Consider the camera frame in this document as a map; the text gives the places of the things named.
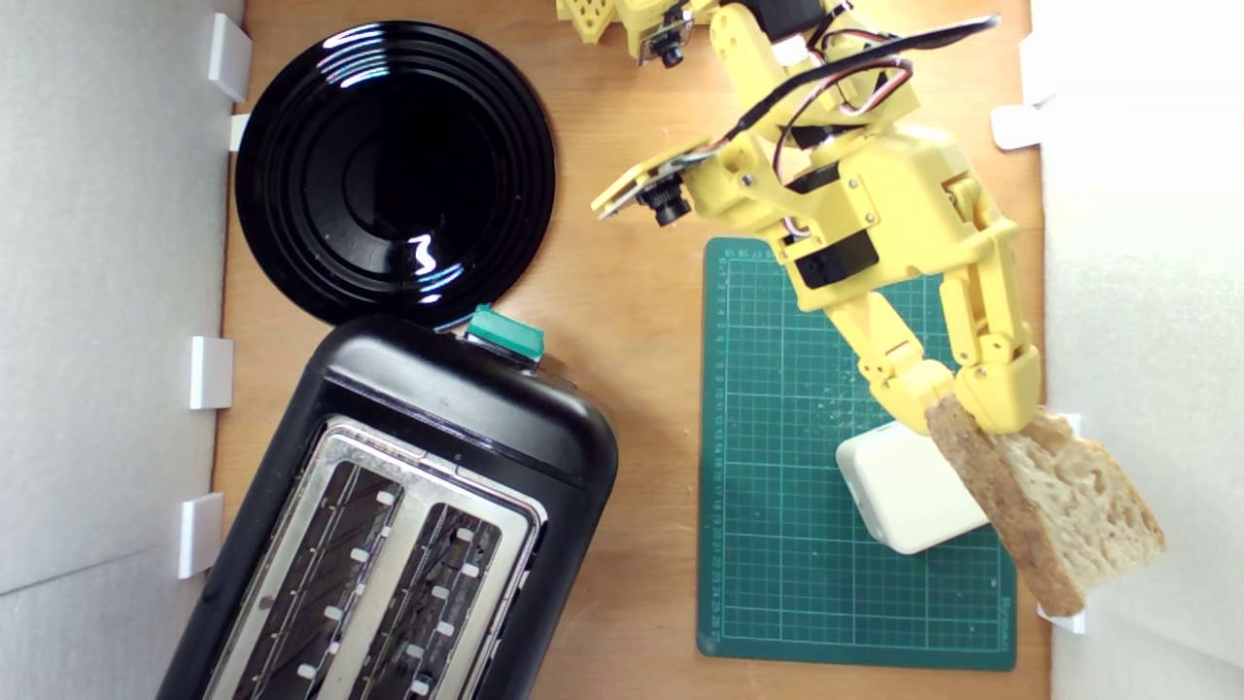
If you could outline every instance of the white foam board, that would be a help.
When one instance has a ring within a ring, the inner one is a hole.
[[[1244,172],[1234,167],[1244,142],[1210,126],[1239,123],[1244,102],[1222,87],[1219,73],[1146,50],[1146,36],[1169,27],[1161,4],[1126,11],[1103,1],[1039,5],[1034,22],[1040,16],[1039,29],[1057,31],[1061,45],[1096,37],[1084,42],[1077,63],[1128,63],[1108,78],[1074,71],[1042,106],[1049,398],[1056,410],[1091,418],[1090,436],[1118,459],[1168,542],[1157,564],[1090,598],[1084,639],[1135,655],[1074,668],[1056,655],[1056,696],[1096,688],[1125,661],[1126,669],[1161,669],[1176,647],[1205,656],[1187,669],[1210,678],[1212,660],[1244,666],[1244,608],[1235,604],[1244,581],[1244,236],[1237,233]],[[1235,11],[1209,0],[1181,5],[1207,27],[1234,26]],[[1071,15],[1075,21],[1051,21]],[[1110,31],[1097,31],[1103,26]],[[1233,50],[1232,42],[1200,42],[1198,61],[1218,65]],[[1176,82],[1204,127],[1181,128],[1172,112],[1146,107],[1156,85]],[[1159,142],[1166,147],[1156,148]],[[1103,630],[1097,614],[1162,644]],[[1172,696],[1159,690],[1141,684],[1136,695],[1103,696]]]
[[[153,698],[200,579],[170,546],[0,596],[0,696]]]
[[[220,333],[233,104],[203,75],[213,14],[240,16],[223,5],[0,10],[0,92],[21,96],[0,109],[0,593],[167,546],[210,489],[187,368]]]

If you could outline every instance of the wooden table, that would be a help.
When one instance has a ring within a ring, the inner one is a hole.
[[[740,112],[703,30],[675,70],[637,70],[621,27],[582,45],[554,0],[248,0],[255,41],[250,97],[306,46],[348,26],[418,19],[464,30],[506,53],[546,106],[559,191],[539,256],[498,303],[546,329],[550,353],[612,424],[621,465],[612,500],[545,660],[534,698],[1009,698],[1050,696],[1049,629],[1019,597],[1013,673],[928,671],[708,659],[694,645],[700,277],[695,220],[659,229],[632,208],[606,223],[588,201],[634,162]],[[918,118],[955,132],[1004,211],[1023,226],[1025,306],[1040,338],[1042,216],[1036,152],[999,152],[989,109],[1019,99],[1016,42],[1025,0],[857,0],[884,29],[914,31],[993,11],[1003,25],[916,55]],[[239,112],[249,111],[240,104]],[[223,412],[215,490],[231,521],[312,348],[327,331],[267,281],[230,199],[224,333],[235,341],[234,408]]]

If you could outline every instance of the white block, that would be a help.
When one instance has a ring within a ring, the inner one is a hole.
[[[234,114],[229,121],[229,152],[236,153],[241,148],[241,134],[246,132],[246,124],[250,123],[250,112],[245,114]]]
[[[177,578],[190,578],[216,561],[216,556],[220,555],[224,517],[224,494],[208,494],[182,502]]]
[[[197,334],[190,341],[190,409],[233,407],[233,339]]]
[[[234,102],[245,102],[250,87],[250,37],[224,12],[211,24],[211,56],[208,80]]]
[[[847,440],[836,459],[868,533],[901,555],[989,522],[933,440],[897,421]]]

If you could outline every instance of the grid lines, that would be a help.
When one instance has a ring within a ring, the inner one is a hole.
[[[926,356],[948,362],[939,281],[882,291]],[[912,557],[868,535],[833,454],[891,419],[763,241],[709,242],[704,311],[700,649],[1011,668],[1015,574],[991,528]]]

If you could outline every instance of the black wire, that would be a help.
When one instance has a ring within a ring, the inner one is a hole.
[[[833,24],[833,20],[838,19],[838,15],[841,15],[842,12],[853,9],[855,5],[851,4],[851,0],[842,0],[842,2],[835,5],[832,10],[830,10],[829,12],[825,14],[824,17],[821,17],[820,24],[816,25],[816,29],[812,31],[811,39],[807,40],[807,47],[815,48],[817,42],[821,41],[821,36],[824,36],[825,32],[829,31],[830,25]]]
[[[852,53],[845,58],[838,58],[837,61],[806,70],[796,76],[791,76],[786,78],[785,82],[775,87],[773,92],[756,102],[750,109],[744,112],[739,118],[739,123],[734,124],[734,127],[728,131],[724,137],[722,137],[722,140],[728,142],[743,133],[745,129],[751,128],[751,126],[768,114],[769,111],[778,104],[778,102],[781,102],[784,97],[810,82],[816,82],[837,72],[850,71],[871,61],[876,61],[877,58],[884,58],[902,51],[942,48],[943,46],[949,46],[960,39],[995,26],[998,26],[998,15],[978,17],[965,22],[923,31],[921,34],[913,34],[911,36],[903,36],[884,44],[878,44],[865,48],[858,53]]]

